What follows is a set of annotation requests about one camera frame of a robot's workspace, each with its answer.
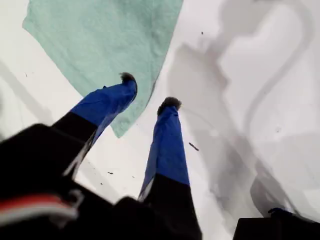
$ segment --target red stripe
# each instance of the red stripe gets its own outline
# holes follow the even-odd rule
[[[68,205],[64,204],[61,199],[53,194],[35,194],[12,198],[10,200],[0,202],[0,211],[8,210],[12,208],[23,208],[30,205],[36,204],[59,204],[64,208],[69,208]]]

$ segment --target teal cloth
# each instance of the teal cloth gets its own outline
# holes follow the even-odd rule
[[[120,83],[119,73],[134,75],[138,95],[111,124],[121,137],[148,104],[182,3],[30,0],[23,27],[82,96]]]

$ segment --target dirt speck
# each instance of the dirt speck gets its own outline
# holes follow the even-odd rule
[[[195,145],[193,145],[191,142],[189,142],[189,145],[191,146],[191,147],[193,147],[196,151],[198,151],[199,152],[199,148],[197,148]]]

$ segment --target blue tape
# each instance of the blue tape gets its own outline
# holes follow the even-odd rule
[[[89,93],[71,112],[97,126],[94,143],[115,117],[131,104],[136,91],[134,81],[104,86]]]
[[[141,192],[155,174],[190,185],[178,111],[166,107],[158,116]]]

